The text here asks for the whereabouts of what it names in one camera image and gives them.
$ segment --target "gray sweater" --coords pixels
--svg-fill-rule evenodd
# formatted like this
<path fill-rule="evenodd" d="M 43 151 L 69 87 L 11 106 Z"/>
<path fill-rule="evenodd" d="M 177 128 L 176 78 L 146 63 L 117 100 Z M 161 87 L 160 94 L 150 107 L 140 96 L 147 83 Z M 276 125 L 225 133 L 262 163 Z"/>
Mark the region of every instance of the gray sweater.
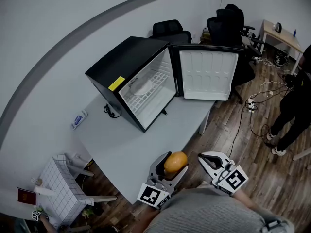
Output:
<path fill-rule="evenodd" d="M 282 221 L 285 233 L 294 226 L 260 209 L 254 212 L 215 188 L 184 190 L 169 199 L 146 233 L 259 233 L 266 221 Z"/>

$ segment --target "black refrigerator top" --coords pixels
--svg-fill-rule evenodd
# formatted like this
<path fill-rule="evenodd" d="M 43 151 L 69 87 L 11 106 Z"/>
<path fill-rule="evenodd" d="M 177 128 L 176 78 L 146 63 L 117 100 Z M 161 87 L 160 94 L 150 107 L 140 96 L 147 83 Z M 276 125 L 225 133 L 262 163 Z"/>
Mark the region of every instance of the black refrigerator top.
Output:
<path fill-rule="evenodd" d="M 131 36 L 94 64 L 86 75 L 106 88 L 119 77 L 130 80 L 161 53 L 168 43 L 157 39 Z"/>

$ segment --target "white plate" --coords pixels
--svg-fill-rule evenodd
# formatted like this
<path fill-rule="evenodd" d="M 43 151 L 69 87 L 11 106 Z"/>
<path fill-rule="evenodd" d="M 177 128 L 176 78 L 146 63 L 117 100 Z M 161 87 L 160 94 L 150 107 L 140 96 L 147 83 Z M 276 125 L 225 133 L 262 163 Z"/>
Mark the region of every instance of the white plate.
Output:
<path fill-rule="evenodd" d="M 141 79 L 137 80 L 136 82 L 134 82 L 134 84 L 132 84 L 130 91 L 132 94 L 136 96 L 141 96 L 150 91 L 151 88 L 152 88 L 151 80 Z"/>

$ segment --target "white shoe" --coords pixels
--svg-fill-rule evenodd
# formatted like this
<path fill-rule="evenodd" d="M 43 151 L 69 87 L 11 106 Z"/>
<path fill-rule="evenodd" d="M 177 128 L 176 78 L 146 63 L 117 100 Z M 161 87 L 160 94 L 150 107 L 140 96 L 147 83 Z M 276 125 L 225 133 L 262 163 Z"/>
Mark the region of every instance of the white shoe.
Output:
<path fill-rule="evenodd" d="M 286 150 L 278 151 L 277 147 L 275 147 L 275 148 L 271 149 L 271 153 L 276 154 L 278 156 L 283 156 L 284 154 L 286 154 Z"/>
<path fill-rule="evenodd" d="M 269 133 L 267 133 L 267 140 L 271 141 L 273 137 L 275 137 L 275 135 L 272 135 L 271 132 L 269 131 Z"/>

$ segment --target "yellow label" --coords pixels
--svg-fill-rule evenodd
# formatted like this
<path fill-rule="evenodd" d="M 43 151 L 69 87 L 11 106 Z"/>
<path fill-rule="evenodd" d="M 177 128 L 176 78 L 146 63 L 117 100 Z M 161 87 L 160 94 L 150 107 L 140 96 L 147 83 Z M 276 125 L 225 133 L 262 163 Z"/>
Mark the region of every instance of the yellow label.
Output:
<path fill-rule="evenodd" d="M 108 87 L 108 89 L 110 91 L 114 91 L 123 81 L 125 80 L 125 78 L 123 77 L 118 77 L 116 81 L 114 81 L 111 86 Z"/>

